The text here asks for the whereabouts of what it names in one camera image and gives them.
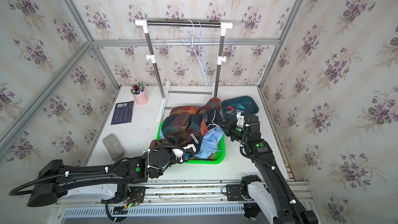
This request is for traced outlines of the light blue shirt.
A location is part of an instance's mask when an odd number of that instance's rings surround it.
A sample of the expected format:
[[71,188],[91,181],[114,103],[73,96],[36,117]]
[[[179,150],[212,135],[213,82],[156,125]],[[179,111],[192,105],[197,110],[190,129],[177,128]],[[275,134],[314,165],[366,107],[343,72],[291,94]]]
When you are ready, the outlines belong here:
[[[199,144],[196,144],[190,134],[194,134]],[[170,149],[172,155],[173,148],[186,147],[193,144],[197,148],[197,153],[188,160],[191,163],[218,163],[225,156],[224,133],[220,127],[206,130],[203,133],[201,127],[195,125],[163,125],[155,141],[155,146],[162,145],[164,149]]]

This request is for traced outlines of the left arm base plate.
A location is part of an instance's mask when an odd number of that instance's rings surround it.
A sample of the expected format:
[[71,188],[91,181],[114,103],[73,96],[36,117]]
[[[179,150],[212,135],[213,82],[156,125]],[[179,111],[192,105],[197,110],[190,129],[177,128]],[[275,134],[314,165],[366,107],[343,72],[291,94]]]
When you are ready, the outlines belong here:
[[105,204],[107,202],[108,204],[124,204],[127,207],[138,206],[144,202],[145,192],[146,187],[144,186],[129,186],[125,196],[122,196],[117,192],[114,198],[109,200],[101,200],[101,203]]

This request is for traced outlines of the light blue wire hanger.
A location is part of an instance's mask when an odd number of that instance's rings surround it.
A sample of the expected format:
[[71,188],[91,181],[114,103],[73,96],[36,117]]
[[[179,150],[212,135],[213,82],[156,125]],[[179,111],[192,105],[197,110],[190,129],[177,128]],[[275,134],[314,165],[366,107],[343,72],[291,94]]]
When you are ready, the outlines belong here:
[[202,70],[202,75],[200,75],[200,72],[195,68],[196,72],[198,73],[200,79],[203,81],[205,86],[211,86],[211,81],[210,77],[207,72],[207,67],[206,67],[206,60],[205,60],[205,52],[203,48],[203,43],[202,43],[202,25],[200,22],[199,24],[199,36],[195,34],[195,25],[193,21],[189,20],[192,30],[188,31],[188,40],[189,44],[192,48],[192,51],[194,52],[194,56],[196,57],[198,64]]

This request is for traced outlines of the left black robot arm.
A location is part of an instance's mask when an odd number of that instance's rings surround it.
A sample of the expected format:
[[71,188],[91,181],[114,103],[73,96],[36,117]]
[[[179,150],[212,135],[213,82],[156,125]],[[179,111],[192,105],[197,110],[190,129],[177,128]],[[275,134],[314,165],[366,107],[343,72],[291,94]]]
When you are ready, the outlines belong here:
[[121,202],[127,198],[129,184],[159,178],[168,167],[188,160],[185,149],[170,144],[155,146],[141,156],[122,157],[113,164],[102,166],[66,166],[63,160],[57,159],[50,161],[35,180],[12,189],[9,195],[30,195],[28,206],[41,207],[55,204],[73,189],[112,184],[116,185],[116,192],[110,199]]

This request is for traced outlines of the red clothespin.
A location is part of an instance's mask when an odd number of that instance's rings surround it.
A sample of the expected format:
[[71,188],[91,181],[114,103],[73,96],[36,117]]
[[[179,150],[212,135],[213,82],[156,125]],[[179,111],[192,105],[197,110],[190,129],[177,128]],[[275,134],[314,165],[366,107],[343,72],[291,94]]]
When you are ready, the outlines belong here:
[[229,111],[235,111],[235,108],[233,108],[233,107],[230,106],[230,105],[227,106],[227,109],[228,109]]

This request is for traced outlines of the dark plaid shirt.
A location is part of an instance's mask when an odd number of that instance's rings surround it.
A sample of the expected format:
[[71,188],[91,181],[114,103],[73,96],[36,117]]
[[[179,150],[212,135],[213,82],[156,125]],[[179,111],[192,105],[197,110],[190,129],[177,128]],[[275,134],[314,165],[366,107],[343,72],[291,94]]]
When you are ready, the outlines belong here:
[[[211,98],[204,106],[179,106],[172,109],[169,116],[163,121],[162,125],[177,126],[198,125],[203,133],[208,129],[206,124],[209,122],[222,121],[220,114],[221,100],[217,97]],[[154,148],[155,141],[150,143],[150,148]]]

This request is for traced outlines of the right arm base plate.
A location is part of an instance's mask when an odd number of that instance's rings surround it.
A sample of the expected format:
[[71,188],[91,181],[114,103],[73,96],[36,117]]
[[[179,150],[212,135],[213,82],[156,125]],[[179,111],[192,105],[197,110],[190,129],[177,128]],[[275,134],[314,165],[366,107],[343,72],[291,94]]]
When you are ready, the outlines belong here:
[[227,196],[228,201],[257,201],[261,197],[261,191],[256,187],[255,183],[226,185],[224,195]]

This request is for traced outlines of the white hanger of blue shirt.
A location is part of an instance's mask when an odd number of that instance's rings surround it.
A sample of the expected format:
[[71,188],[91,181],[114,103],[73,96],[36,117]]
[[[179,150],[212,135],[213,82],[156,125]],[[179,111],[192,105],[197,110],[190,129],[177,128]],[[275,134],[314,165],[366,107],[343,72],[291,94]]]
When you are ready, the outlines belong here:
[[202,70],[201,70],[201,68],[200,68],[200,66],[198,64],[198,61],[197,61],[196,57],[194,56],[194,52],[192,51],[192,48],[191,48],[191,46],[189,44],[188,37],[187,37],[187,43],[188,43],[188,45],[187,45],[187,57],[190,60],[193,68],[196,67],[198,72],[200,72],[200,75],[202,75]]

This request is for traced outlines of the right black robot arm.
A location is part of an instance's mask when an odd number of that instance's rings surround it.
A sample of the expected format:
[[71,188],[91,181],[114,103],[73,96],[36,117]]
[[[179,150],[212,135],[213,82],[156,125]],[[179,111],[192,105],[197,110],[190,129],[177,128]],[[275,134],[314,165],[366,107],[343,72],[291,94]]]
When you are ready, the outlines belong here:
[[225,135],[239,142],[240,154],[261,174],[242,177],[242,197],[255,201],[271,224],[318,223],[315,212],[304,207],[282,175],[270,145],[261,137],[259,118],[251,113],[251,107],[249,103],[244,113],[221,124]]

